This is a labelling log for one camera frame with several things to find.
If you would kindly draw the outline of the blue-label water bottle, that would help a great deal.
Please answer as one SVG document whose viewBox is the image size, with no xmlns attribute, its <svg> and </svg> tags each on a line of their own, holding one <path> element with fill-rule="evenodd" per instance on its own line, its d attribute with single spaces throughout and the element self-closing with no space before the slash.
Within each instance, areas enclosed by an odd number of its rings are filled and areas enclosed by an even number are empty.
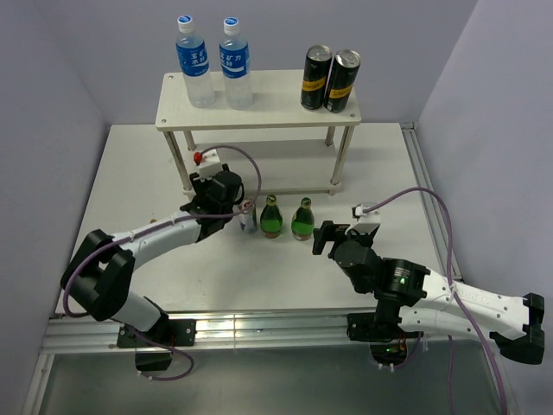
<svg viewBox="0 0 553 415">
<path fill-rule="evenodd" d="M 196 31 L 190 15 L 179 16 L 177 27 L 175 48 L 189 102 L 197 108 L 209 107 L 215 100 L 215 93 L 205 40 Z"/>
<path fill-rule="evenodd" d="M 241 32 L 237 17 L 223 21 L 224 38 L 219 43 L 219 61 L 224 77 L 227 104 L 244 110 L 253 102 L 249 43 Z"/>
</svg>

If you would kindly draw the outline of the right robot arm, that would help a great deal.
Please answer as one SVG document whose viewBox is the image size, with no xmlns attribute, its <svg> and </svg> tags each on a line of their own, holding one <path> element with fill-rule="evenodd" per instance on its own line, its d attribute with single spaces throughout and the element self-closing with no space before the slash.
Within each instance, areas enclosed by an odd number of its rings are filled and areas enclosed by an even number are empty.
<svg viewBox="0 0 553 415">
<path fill-rule="evenodd" d="M 347 316 L 354 342 L 391 342 L 419 334 L 450 335 L 494 343 L 505 358 L 527 365 L 543 361 L 544 299 L 529 293 L 509 297 L 448 281 L 437 271 L 406 259 L 382 258 L 372 248 L 374 233 L 330 220 L 314 230 L 313 254 L 327 243 L 328 257 L 358 294 L 377 302 L 371 312 Z"/>
</svg>

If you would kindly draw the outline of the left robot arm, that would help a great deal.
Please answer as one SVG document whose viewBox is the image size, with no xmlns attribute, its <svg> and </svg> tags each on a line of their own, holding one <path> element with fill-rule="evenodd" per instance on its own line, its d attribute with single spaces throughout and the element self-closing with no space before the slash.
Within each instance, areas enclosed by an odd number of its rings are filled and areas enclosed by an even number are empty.
<svg viewBox="0 0 553 415">
<path fill-rule="evenodd" d="M 170 341 L 167 313 L 130 290 L 134 272 L 167 252 L 223 229 L 244 194 L 241 177 L 226 165 L 211 178 L 194 175 L 193 185 L 193 199 L 163 220 L 127 233 L 110 235 L 97 229 L 87 234 L 60 281 L 66 315 L 120 322 L 137 330 L 149 345 Z"/>
</svg>

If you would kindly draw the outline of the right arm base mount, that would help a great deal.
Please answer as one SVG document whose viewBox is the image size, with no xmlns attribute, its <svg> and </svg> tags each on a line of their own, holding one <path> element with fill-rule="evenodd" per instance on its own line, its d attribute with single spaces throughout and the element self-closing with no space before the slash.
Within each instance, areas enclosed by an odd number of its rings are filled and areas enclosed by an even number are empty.
<svg viewBox="0 0 553 415">
<path fill-rule="evenodd" d="M 404 366 L 419 349 L 423 332 L 405 331 L 397 323 L 378 322 L 376 312 L 356 312 L 346 315 L 346 335 L 352 342 L 370 346 L 373 365 L 390 372 Z"/>
</svg>

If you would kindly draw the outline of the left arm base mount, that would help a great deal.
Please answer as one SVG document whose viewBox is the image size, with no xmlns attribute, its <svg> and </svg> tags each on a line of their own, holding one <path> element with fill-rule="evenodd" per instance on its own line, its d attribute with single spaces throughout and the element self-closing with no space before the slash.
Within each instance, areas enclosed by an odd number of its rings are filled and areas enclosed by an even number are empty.
<svg viewBox="0 0 553 415">
<path fill-rule="evenodd" d="M 153 380 L 177 380 L 191 373 L 194 368 L 192 356 L 181 350 L 194 345 L 196 321 L 194 319 L 163 318 L 150 331 L 142 332 L 130 325 L 122 325 L 116 346 L 119 349 L 135 350 L 135 367 L 141 375 Z M 183 375 L 161 376 L 169 369 L 174 357 L 182 357 L 189 363 Z"/>
</svg>

